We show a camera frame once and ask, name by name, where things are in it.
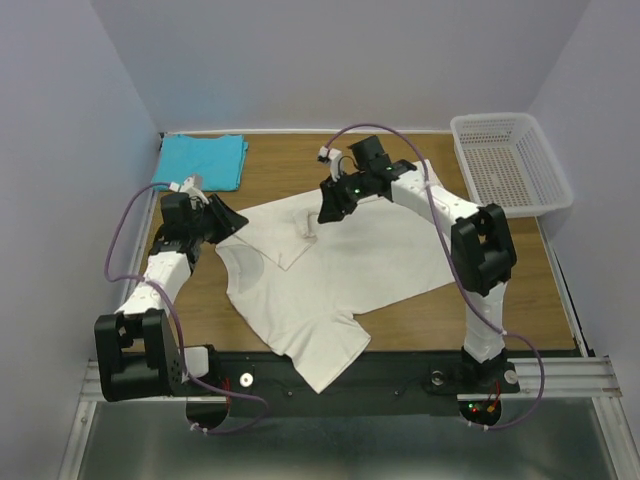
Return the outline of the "white t shirt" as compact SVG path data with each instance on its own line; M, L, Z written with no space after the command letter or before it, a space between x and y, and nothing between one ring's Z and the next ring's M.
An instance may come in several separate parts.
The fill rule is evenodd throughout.
M365 350L356 316L453 281L435 227L384 198L336 223L317 221L313 190L242 211L248 224L216 247L227 296L316 392Z

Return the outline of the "white plastic basket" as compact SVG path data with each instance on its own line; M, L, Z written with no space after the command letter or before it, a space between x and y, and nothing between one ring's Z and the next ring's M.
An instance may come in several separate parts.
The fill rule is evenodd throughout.
M462 115L450 129L473 202L498 204L509 218L540 217L572 205L571 187L533 116Z

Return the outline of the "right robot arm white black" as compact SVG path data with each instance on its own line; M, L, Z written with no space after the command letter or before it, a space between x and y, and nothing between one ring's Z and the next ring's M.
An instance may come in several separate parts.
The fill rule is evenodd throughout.
M355 170L342 166L340 150L323 146L319 162L329 168L320 184L319 223L343 220L364 199L382 197L432 224L466 303L466 334L460 366L463 384L482 390L496 378L505 355L503 303L517 255L506 215L496 204L480 206L432 179L424 159L392 161L377 136L349 147Z

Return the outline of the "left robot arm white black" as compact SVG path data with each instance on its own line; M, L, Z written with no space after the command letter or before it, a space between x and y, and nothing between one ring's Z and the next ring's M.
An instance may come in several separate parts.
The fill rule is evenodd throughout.
M223 385L215 349L185 347L174 301L203 245L221 243L249 221L215 194L167 194L160 209L145 272L116 312L94 325L101 390L110 402L210 394Z

